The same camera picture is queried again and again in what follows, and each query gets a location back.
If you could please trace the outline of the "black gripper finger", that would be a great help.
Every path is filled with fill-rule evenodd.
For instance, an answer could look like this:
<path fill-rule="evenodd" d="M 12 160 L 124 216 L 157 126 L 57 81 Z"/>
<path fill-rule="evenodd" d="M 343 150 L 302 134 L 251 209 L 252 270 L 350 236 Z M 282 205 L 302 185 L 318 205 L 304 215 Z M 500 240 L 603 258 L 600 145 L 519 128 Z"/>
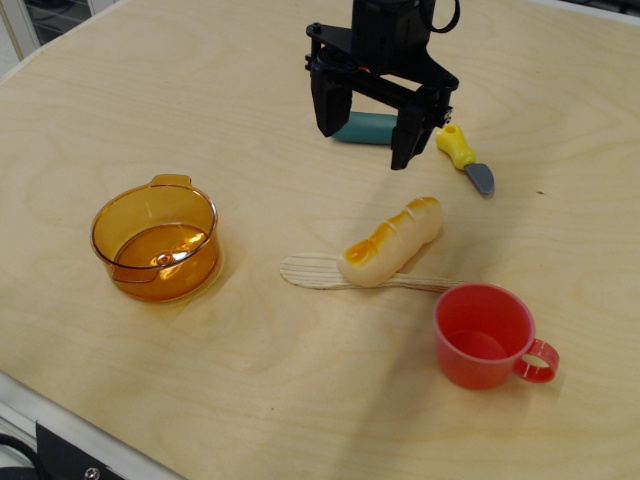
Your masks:
<path fill-rule="evenodd" d="M 392 133 L 392 170 L 403 170 L 422 153 L 434 129 L 431 115 L 423 108 L 408 106 L 398 111 Z"/>
<path fill-rule="evenodd" d="M 351 70 L 312 67 L 312 99 L 316 123 L 325 137 L 333 136 L 348 121 L 352 105 Z"/>

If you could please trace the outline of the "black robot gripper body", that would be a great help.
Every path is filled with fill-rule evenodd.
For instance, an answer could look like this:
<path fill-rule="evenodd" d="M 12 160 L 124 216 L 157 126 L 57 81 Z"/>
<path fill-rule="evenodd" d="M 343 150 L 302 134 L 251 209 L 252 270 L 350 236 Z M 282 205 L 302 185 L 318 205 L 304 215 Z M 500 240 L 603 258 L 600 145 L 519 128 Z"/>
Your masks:
<path fill-rule="evenodd" d="M 435 62 L 427 51 L 432 34 L 451 31 L 459 21 L 459 3 L 449 23 L 433 24 L 434 1 L 355 1 L 348 28 L 314 22 L 307 26 L 311 52 L 306 69 L 319 64 L 331 70 L 353 70 L 352 93 L 397 110 L 416 102 L 431 115 L 434 125 L 451 117 L 451 93 L 458 79 Z"/>

